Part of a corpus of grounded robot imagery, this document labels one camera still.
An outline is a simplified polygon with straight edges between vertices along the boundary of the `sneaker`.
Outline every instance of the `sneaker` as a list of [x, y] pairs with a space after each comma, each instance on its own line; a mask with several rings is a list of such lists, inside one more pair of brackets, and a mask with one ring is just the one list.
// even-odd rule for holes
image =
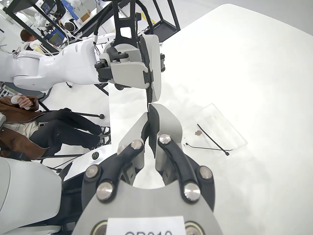
[[101, 133], [99, 136], [108, 136], [111, 133], [111, 128], [109, 126], [101, 126]]
[[100, 141], [95, 147], [89, 148], [90, 151], [95, 150], [101, 146], [108, 145], [111, 143], [111, 136], [105, 136], [103, 138], [100, 138]]

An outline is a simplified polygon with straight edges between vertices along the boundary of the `metal screw head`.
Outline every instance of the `metal screw head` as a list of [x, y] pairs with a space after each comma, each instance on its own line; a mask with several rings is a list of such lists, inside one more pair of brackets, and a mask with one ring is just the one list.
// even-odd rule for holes
[[124, 151], [124, 149], [126, 148], [127, 146], [126, 145], [122, 145], [121, 147], [119, 147], [118, 149], [117, 149], [117, 155], [119, 155], [122, 151]]
[[194, 225], [193, 223], [188, 223], [185, 225], [186, 227], [186, 235], [203, 235], [203, 232], [198, 227], [198, 225]]
[[200, 188], [195, 183], [187, 183], [184, 186], [184, 195], [190, 201], [198, 201], [201, 195]]
[[97, 173], [98, 173], [99, 169], [97, 165], [91, 165], [86, 169], [86, 177], [87, 178], [94, 178]]
[[105, 201], [110, 198], [113, 192], [113, 184], [110, 182], [101, 183], [96, 191], [97, 198], [101, 201]]
[[134, 150], [139, 150], [141, 147], [142, 147], [142, 142], [140, 140], [134, 140], [132, 141], [131, 143], [131, 147], [134, 149]]
[[212, 177], [212, 171], [207, 166], [201, 166], [199, 172], [204, 179], [210, 179]]
[[105, 235], [107, 225], [108, 225], [107, 221], [103, 221], [103, 222], [97, 224], [93, 229], [92, 235]]
[[161, 134], [159, 141], [162, 144], [168, 144], [171, 141], [171, 137], [168, 134]]
[[97, 160], [97, 158], [99, 158], [99, 152], [94, 152], [94, 153], [92, 154], [91, 158], [92, 158], [93, 160]]

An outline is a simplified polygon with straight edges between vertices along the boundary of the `cardboard box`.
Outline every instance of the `cardboard box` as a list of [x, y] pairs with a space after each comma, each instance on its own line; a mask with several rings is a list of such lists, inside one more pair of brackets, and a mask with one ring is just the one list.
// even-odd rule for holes
[[90, 17], [90, 10], [87, 11], [86, 14], [84, 14], [80, 19], [82, 22], [84, 22], [86, 19], [88, 19]]

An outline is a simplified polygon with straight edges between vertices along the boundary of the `label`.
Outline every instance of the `label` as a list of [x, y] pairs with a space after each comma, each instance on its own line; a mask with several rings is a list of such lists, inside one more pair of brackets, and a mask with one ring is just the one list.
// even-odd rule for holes
[[183, 216], [154, 218], [109, 218], [106, 235], [182, 235]]

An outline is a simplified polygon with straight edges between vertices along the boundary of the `monitor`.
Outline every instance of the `monitor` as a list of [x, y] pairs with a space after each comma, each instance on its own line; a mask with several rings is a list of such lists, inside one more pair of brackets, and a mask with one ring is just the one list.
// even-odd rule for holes
[[50, 39], [49, 39], [49, 43], [54, 45], [54, 46], [60, 46], [63, 44], [63, 39], [59, 33], [55, 33]]
[[54, 0], [44, 0], [41, 9], [48, 15], [55, 5], [56, 2]]

